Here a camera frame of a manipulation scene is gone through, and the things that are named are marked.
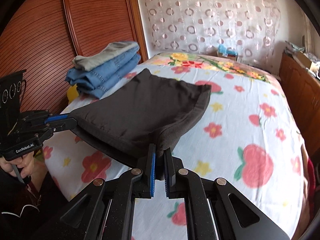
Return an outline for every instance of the wooden wardrobe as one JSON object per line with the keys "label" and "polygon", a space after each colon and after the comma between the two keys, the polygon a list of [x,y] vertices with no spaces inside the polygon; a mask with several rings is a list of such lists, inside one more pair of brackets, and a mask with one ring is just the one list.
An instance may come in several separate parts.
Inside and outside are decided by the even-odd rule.
{"label": "wooden wardrobe", "polygon": [[281,86],[311,158],[320,161],[320,82],[292,57],[282,56]]}
{"label": "wooden wardrobe", "polygon": [[113,41],[137,41],[147,59],[137,0],[25,0],[0,36],[0,76],[26,69],[21,111],[59,113],[72,59]]}

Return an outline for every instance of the finger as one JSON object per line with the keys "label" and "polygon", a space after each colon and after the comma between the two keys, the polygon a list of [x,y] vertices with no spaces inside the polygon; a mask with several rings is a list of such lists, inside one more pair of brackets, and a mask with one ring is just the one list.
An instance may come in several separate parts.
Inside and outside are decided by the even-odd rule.
{"label": "finger", "polygon": [[12,161],[10,161],[10,162],[8,162],[8,161],[6,161],[6,160],[4,159],[4,162],[5,162],[5,163],[11,163],[11,164],[14,164],[14,165],[19,165],[19,164],[22,162],[22,158],[19,157],[19,158],[16,158],[16,159],[14,159],[14,160],[12,160]]}
{"label": "finger", "polygon": [[22,161],[19,165],[17,165],[17,167],[18,168],[27,167],[32,159],[33,159],[33,152],[23,155]]}
{"label": "finger", "polygon": [[0,163],[0,166],[7,173],[10,173],[11,171],[13,171],[13,168],[10,163]]}
{"label": "finger", "polygon": [[13,170],[12,165],[10,163],[0,164],[0,166],[5,172],[9,173],[11,176],[17,177],[17,175],[16,175],[15,171]]}
{"label": "finger", "polygon": [[24,167],[20,173],[21,177],[24,179],[26,176],[32,174],[33,168],[35,166],[34,159],[32,158],[31,162],[28,164],[27,167]]}

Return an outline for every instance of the bed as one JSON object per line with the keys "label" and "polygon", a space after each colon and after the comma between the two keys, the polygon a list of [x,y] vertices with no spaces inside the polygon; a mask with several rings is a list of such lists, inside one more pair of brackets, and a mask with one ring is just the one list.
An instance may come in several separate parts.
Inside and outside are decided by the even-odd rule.
{"label": "bed", "polygon": [[[299,237],[310,219],[312,165],[276,78],[229,59],[161,53],[137,65],[104,97],[145,68],[157,76],[212,86],[204,116],[181,137],[173,155],[202,178],[227,179],[290,238]],[[80,95],[63,113],[96,100]],[[68,200],[93,179],[115,179],[129,169],[71,131],[45,141],[43,153]],[[167,199],[164,181],[156,181],[153,199],[136,199],[132,239],[187,239],[183,199]]]}

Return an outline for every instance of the gray folded shirt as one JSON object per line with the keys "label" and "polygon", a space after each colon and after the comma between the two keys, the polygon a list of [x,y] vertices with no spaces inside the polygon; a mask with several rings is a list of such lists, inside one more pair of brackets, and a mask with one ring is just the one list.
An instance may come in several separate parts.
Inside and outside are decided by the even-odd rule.
{"label": "gray folded shirt", "polygon": [[72,62],[76,69],[91,71],[97,66],[100,66],[108,60],[111,60],[136,46],[138,46],[138,43],[135,41],[111,42],[98,54],[90,57],[76,56]]}

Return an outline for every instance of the folded jeans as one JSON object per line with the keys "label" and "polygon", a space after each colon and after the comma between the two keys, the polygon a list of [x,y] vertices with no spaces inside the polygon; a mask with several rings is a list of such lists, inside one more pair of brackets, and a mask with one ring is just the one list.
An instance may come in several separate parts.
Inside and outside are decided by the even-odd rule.
{"label": "folded jeans", "polygon": [[133,70],[138,62],[140,61],[140,55],[135,54],[132,59],[129,60],[127,64],[121,67],[116,73],[114,73],[107,81],[99,85],[94,90],[87,90],[82,84],[77,85],[77,90],[86,94],[93,95],[97,98],[101,98],[109,89],[111,89],[115,84],[117,84],[120,79],[127,75],[131,70]]}
{"label": "folded jeans", "polygon": [[77,84],[86,90],[94,90],[106,82],[122,66],[127,64],[138,50],[139,46],[135,46],[89,72],[71,68],[67,73],[65,81],[69,82],[71,86]]}

